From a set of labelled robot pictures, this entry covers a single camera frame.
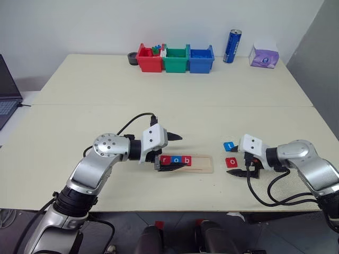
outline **gray floor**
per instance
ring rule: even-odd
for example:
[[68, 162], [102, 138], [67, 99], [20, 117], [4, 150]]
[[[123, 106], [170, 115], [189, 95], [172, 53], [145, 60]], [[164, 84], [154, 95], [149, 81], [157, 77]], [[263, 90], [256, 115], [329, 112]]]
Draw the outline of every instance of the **gray floor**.
[[[21, 211], [11, 227], [0, 229], [1, 254], [12, 253], [21, 231], [32, 216], [30, 212]], [[327, 227], [320, 212], [252, 225], [221, 212], [128, 212], [98, 213], [95, 216], [114, 224], [116, 233], [111, 243], [118, 246], [119, 254], [132, 254], [142, 230], [155, 221], [165, 222], [164, 239], [168, 247], [178, 253], [196, 251], [193, 234], [196, 219], [218, 222], [232, 235], [241, 250], [265, 249], [268, 254], [338, 253], [338, 235]], [[110, 228], [90, 222], [85, 224], [83, 231], [80, 253], [101, 253]]]

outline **purple tissue box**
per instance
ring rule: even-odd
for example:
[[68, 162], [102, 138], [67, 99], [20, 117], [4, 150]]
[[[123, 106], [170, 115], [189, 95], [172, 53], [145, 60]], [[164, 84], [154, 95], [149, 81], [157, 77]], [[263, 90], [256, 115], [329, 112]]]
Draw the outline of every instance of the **purple tissue box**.
[[274, 69], [279, 60], [279, 53], [272, 41], [255, 42], [249, 56], [249, 64], [255, 67]]

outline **table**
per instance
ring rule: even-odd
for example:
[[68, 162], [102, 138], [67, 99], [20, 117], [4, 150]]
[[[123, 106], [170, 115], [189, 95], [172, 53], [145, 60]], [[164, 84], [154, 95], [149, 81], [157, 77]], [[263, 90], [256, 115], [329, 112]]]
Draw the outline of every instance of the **table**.
[[[226, 173], [225, 158], [230, 155], [222, 144], [237, 142], [245, 133], [271, 146], [309, 140], [320, 156], [339, 167], [339, 142], [282, 62], [269, 70], [249, 67], [247, 58], [237, 58], [232, 65], [216, 58], [208, 75], [153, 74], [128, 65], [125, 58], [66, 58], [0, 150], [1, 207], [39, 209], [53, 191], [64, 187], [82, 151], [98, 135], [117, 132], [136, 114], [151, 111], [168, 131], [184, 138], [164, 152], [211, 155], [215, 172], [159, 173], [151, 164], [118, 163], [93, 211], [318, 209], [313, 203], [262, 206], [245, 178]], [[149, 118], [139, 119], [125, 133], [139, 138], [148, 125]], [[276, 176], [262, 171], [259, 180], [252, 180], [266, 201], [267, 185]], [[293, 170], [272, 192], [280, 199], [306, 190]]]
[[[31, 105], [35, 97], [38, 95], [39, 91], [25, 91], [20, 93], [23, 99], [22, 104]], [[20, 124], [20, 122], [30, 109], [30, 107], [26, 106], [16, 109], [14, 114], [0, 131], [0, 146], [3, 146], [6, 143], [6, 141], [10, 138], [13, 130]]]

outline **silver robotic arm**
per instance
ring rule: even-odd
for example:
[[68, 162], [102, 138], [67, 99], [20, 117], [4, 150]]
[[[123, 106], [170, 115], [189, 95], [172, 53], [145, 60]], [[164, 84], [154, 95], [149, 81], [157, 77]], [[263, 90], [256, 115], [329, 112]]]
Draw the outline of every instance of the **silver robotic arm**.
[[262, 140], [246, 134], [240, 139], [238, 150], [245, 153], [245, 158], [250, 154], [258, 159], [266, 170], [296, 169], [324, 211], [329, 226], [339, 231], [339, 172], [317, 154], [312, 143], [296, 140], [270, 148]]
[[128, 159], [139, 160], [139, 163], [154, 161], [167, 146], [167, 137], [167, 131], [158, 123], [145, 130], [141, 140], [113, 133], [97, 137], [93, 148], [76, 166], [66, 186], [46, 211], [24, 253], [77, 253], [82, 240], [79, 230], [96, 204], [114, 164]]

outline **soda can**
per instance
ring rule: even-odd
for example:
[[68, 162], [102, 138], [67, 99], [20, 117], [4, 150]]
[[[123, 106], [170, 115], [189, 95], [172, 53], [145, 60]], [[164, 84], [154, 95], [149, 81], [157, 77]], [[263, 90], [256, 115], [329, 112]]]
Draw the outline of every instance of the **soda can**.
[[227, 47], [224, 56], [224, 62], [231, 63], [234, 60], [235, 53], [237, 52], [240, 37], [242, 36], [241, 30], [232, 29], [229, 33]]

